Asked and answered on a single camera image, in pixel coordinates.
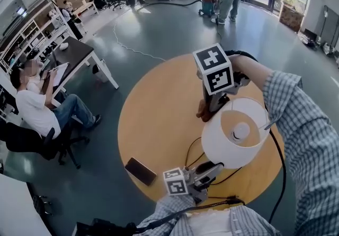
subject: black shoe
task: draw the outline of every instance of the black shoe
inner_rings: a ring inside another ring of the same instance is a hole
[[[93,124],[92,128],[95,128],[97,125],[99,125],[101,123],[101,115],[96,115],[95,116],[95,122]]]

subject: blue checkered sleeve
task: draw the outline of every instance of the blue checkered sleeve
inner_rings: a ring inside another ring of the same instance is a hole
[[[183,196],[165,196],[157,202],[154,213],[143,220],[138,227],[146,227],[149,223],[153,221],[160,220],[164,217],[169,216],[172,213],[176,213],[183,209],[195,206],[194,200],[189,195]],[[170,235],[174,230],[176,236],[193,236],[188,222],[186,222],[185,215],[178,216],[175,219],[170,220],[169,222],[155,228],[152,230],[147,230],[142,234],[142,236],[165,236]]]
[[[299,76],[273,72],[263,94],[296,182],[295,235],[339,235],[339,138],[335,129],[302,90]]]

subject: chair armrest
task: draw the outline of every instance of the chair armrest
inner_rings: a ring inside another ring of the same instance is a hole
[[[49,131],[49,133],[47,134],[46,138],[43,141],[43,145],[48,145],[51,143],[53,136],[54,136],[55,130],[54,128],[51,128],[51,130]]]

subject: smartphone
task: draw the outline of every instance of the smartphone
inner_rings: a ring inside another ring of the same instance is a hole
[[[148,169],[135,158],[131,158],[128,161],[128,163],[125,165],[125,169],[146,186],[150,186],[157,177],[155,172]]]

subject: black desk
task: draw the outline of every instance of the black desk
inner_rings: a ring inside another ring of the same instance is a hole
[[[69,63],[69,65],[60,81],[60,84],[55,89],[53,93],[53,97],[56,96],[56,94],[64,87],[67,81],[70,80],[70,78],[80,69],[82,65],[84,64],[89,65],[87,61],[90,58],[94,59],[97,66],[106,75],[106,77],[113,84],[113,86],[116,89],[119,88],[118,84],[112,78],[112,75],[109,69],[105,65],[103,65],[103,63],[100,61],[100,59],[95,54],[93,47],[90,47],[89,45],[86,45],[85,43],[82,43],[74,39],[73,37],[66,38],[64,40],[64,43],[68,43],[68,48],[61,51],[60,48],[58,47],[54,51],[54,53],[55,53],[55,56],[58,62],[60,62],[61,64]],[[46,79],[42,87],[42,92],[45,92],[47,90],[48,82],[49,82],[49,79]]]

